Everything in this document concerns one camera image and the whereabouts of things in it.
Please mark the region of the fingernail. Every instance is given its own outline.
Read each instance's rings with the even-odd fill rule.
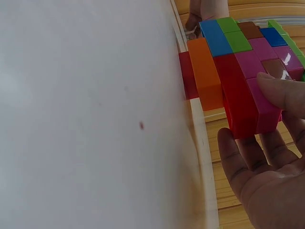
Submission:
[[[268,75],[268,74],[266,74],[266,73],[258,73],[258,74],[257,74],[257,77],[259,77],[259,78],[264,78],[264,79],[269,79],[269,80],[275,79],[273,76]]]

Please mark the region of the finger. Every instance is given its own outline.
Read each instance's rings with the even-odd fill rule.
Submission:
[[[246,183],[255,177],[239,153],[238,147],[229,129],[218,131],[218,146],[224,173],[237,198],[240,200]]]
[[[257,75],[257,82],[264,96],[272,104],[298,118],[305,118],[305,83],[275,79],[265,73]]]
[[[272,170],[272,167],[268,165],[262,148],[254,136],[238,140],[237,145],[250,170],[256,174]]]
[[[197,15],[190,13],[189,18],[185,24],[186,30],[193,31],[195,29],[196,25],[201,21],[202,21],[201,17],[198,17]]]
[[[305,153],[305,121],[289,112],[282,112],[282,115],[283,122],[291,134],[297,149],[303,155]]]
[[[270,164],[279,169],[287,164],[291,164],[299,158],[290,151],[280,133],[275,130],[270,133],[259,135],[265,150],[266,157]]]

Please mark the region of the hand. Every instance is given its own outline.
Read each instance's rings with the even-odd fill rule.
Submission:
[[[228,0],[190,0],[189,18],[185,24],[188,31],[195,28],[196,36],[200,34],[199,22],[207,19],[229,17]]]
[[[259,73],[265,97],[283,110],[283,122],[303,155],[298,158],[279,132],[238,140],[229,129],[218,132],[224,172],[233,192],[257,229],[305,228],[305,83]]]

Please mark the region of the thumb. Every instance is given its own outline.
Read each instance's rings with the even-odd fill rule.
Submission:
[[[275,106],[305,119],[305,83],[257,75],[257,83],[264,96]]]

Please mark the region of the red spot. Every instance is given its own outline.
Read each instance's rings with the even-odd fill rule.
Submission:
[[[143,130],[143,129],[144,129],[144,124],[143,124],[143,122],[139,122],[139,124],[140,124],[140,129]]]

